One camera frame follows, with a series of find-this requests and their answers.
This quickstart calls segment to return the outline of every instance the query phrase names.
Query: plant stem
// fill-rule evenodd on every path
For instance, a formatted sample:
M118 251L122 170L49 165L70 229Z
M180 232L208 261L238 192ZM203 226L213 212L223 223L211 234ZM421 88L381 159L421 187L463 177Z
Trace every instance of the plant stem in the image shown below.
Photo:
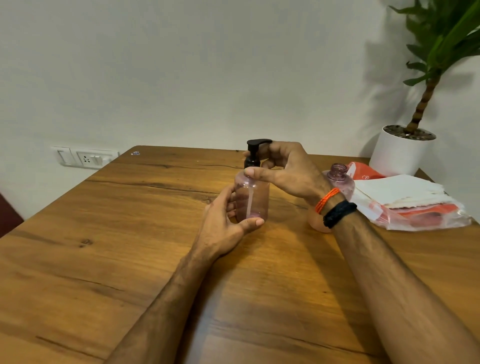
M428 79L427 89L423 93L421 101L419 102L419 104L417 105L417 108L415 109L415 113L413 114L412 121L405 128L406 133L411 134L418 129L419 123L423 118L423 113L425 112L425 109L427 108L429 101L432 99L433 92L435 91L435 88L440 82L440 78L441 76L435 76Z

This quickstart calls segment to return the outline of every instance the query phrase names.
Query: forearm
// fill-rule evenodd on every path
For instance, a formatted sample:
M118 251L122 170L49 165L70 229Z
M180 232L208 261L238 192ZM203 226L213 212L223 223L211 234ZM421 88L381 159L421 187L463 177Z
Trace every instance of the forearm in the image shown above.
M471 332L360 213L344 217L333 234L393 363L480 363Z
M105 363L173 363L193 300L212 262L209 254L196 250L182 258L170 281Z

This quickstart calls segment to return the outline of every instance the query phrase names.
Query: black pump dispenser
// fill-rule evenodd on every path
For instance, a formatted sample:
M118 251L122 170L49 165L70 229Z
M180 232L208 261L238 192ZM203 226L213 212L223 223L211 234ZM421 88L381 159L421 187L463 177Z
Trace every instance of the black pump dispenser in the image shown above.
M260 166L260 159L258 158L258 148L260 144L263 143L271 143L271 139L252 139L247 141L248 151L250 155L246 157L244 167L259 167Z

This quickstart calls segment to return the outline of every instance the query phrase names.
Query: orange plastic bag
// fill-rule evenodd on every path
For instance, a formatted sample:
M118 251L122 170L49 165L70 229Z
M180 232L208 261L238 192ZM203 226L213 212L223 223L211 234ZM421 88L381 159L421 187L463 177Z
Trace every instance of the orange plastic bag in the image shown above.
M347 174L354 180L374 180L385 178L366 164L351 162ZM471 224L471 217L458 201L448 204L410 208L386 208L355 190L351 202L375 225L387 230L423 231L460 228Z

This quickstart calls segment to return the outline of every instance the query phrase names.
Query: wood grain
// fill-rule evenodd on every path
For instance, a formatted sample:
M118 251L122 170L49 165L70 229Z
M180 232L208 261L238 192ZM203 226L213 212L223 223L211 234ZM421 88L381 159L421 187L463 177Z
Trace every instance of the wood grain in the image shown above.
M139 151L140 155L131 155ZM361 158L313 156L325 170ZM0 239L3 363L101 363L169 279L237 151L136 146ZM379 230L480 335L480 228ZM209 272L179 363L388 363L332 235L272 186L269 220Z

